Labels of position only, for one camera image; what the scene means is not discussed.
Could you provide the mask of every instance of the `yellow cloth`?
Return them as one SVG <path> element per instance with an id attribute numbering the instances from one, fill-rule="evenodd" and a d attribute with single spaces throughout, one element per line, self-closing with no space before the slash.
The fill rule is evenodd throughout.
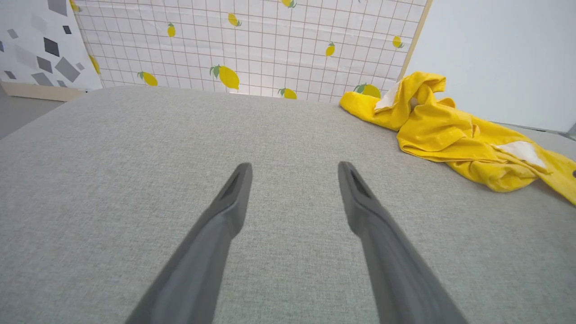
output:
<path id="1" fill-rule="evenodd" d="M 528 137 L 456 109 L 454 100 L 436 100 L 446 78 L 415 72 L 398 87 L 391 107 L 375 110 L 378 98 L 347 92 L 340 105 L 352 115 L 398 131 L 400 149 L 434 162 L 445 162 L 462 176 L 494 191 L 523 188 L 540 178 L 576 205 L 576 163 L 545 150 Z M 417 101 L 412 110 L 410 101 Z M 532 144 L 546 168 L 495 147 L 516 141 Z"/>

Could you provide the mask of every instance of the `grid pattern backdrop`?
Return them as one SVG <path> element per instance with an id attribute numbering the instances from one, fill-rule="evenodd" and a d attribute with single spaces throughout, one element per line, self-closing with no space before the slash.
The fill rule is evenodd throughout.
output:
<path id="1" fill-rule="evenodd" d="M 397 82 L 426 1 L 75 4 L 104 87 L 148 84 L 337 103 L 346 91 L 378 96 Z"/>

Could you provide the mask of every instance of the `fabric texture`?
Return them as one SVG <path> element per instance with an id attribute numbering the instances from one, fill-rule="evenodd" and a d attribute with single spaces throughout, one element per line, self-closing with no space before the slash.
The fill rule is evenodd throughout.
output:
<path id="1" fill-rule="evenodd" d="M 340 105 L 358 118 L 397 130 L 402 151 L 445 162 L 494 191 L 520 189 L 540 178 L 576 205 L 576 162 L 543 149 L 517 131 L 457 110 L 451 98 L 436 100 L 434 92 L 445 87 L 443 76 L 414 72 L 400 81 L 390 106 L 355 92 L 344 94 Z M 512 143 L 515 149 L 505 150 Z"/>
<path id="2" fill-rule="evenodd" d="M 576 143 L 522 131 L 576 159 Z M 352 162 L 470 323 L 576 318 L 576 209 L 495 193 L 336 104 L 118 87 L 0 140 L 0 322 L 123 323 L 236 165 L 246 220 L 214 323 L 378 323 L 337 164 Z"/>

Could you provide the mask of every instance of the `lemon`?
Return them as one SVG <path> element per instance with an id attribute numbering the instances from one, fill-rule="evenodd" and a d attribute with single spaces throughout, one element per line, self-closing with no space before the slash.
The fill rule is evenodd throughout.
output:
<path id="1" fill-rule="evenodd" d="M 296 7 L 296 3 L 294 2 L 294 0 L 282 0 L 282 4 L 287 6 L 288 8 Z"/>
<path id="2" fill-rule="evenodd" d="M 72 6 L 72 10 L 75 12 L 82 11 L 82 9 L 74 2 L 74 0 L 70 0 L 70 6 Z"/>
<path id="3" fill-rule="evenodd" d="M 228 88 L 238 90 L 240 79 L 236 72 L 232 71 L 229 67 L 215 65 L 210 68 L 210 74 L 214 73 L 214 77 L 220 76 L 220 81 Z"/>
<path id="4" fill-rule="evenodd" d="M 174 35 L 176 35 L 176 28 L 174 28 L 174 25 L 172 25 L 172 23 L 169 22 L 168 23 L 168 36 L 174 37 Z"/>
<path id="5" fill-rule="evenodd" d="M 238 20 L 238 18 L 236 18 L 236 16 L 233 13 L 228 14 L 228 21 L 230 21 L 230 23 L 235 27 L 242 25 L 240 20 Z"/>
<path id="6" fill-rule="evenodd" d="M 380 90 L 378 90 L 378 88 L 376 88 L 372 84 L 364 83 L 357 85 L 356 88 L 354 88 L 354 91 L 361 93 L 363 95 L 373 96 L 376 98 L 382 97 L 382 95 L 380 94 Z"/>
<path id="7" fill-rule="evenodd" d="M 138 72 L 138 77 L 140 79 L 144 80 L 144 82 L 146 82 L 148 85 L 151 85 L 151 86 L 157 86 L 158 85 L 158 81 L 150 73 L 146 73 L 144 71 Z"/>
<path id="8" fill-rule="evenodd" d="M 394 47 L 396 47 L 396 48 L 404 47 L 404 43 L 402 43 L 402 40 L 400 40 L 400 38 L 398 36 L 394 36 L 394 40 L 392 41 L 392 45 L 394 45 Z"/>
<path id="9" fill-rule="evenodd" d="M 330 44 L 328 44 L 328 48 L 326 48 L 326 56 L 331 56 L 334 54 L 334 49 L 334 43 L 330 42 Z"/>
<path id="10" fill-rule="evenodd" d="M 296 93 L 289 88 L 283 88 L 278 90 L 278 93 L 280 93 L 281 96 L 284 96 L 284 98 L 286 99 L 297 99 L 296 98 Z"/>
<path id="11" fill-rule="evenodd" d="M 94 65 L 96 73 L 100 74 L 100 65 L 92 55 L 88 54 L 88 56 L 90 57 L 90 61 L 92 61 L 92 64 Z"/>

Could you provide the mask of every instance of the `gray fabric surface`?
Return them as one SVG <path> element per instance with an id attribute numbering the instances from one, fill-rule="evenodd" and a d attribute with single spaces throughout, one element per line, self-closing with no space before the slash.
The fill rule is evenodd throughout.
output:
<path id="1" fill-rule="evenodd" d="M 576 142 L 523 132 L 576 159 Z M 0 322 L 123 322 L 250 161 L 214 322 L 377 323 L 341 160 L 470 323 L 573 323 L 576 208 L 541 182 L 492 192 L 334 104 L 144 87 L 91 92 L 0 141 Z"/>

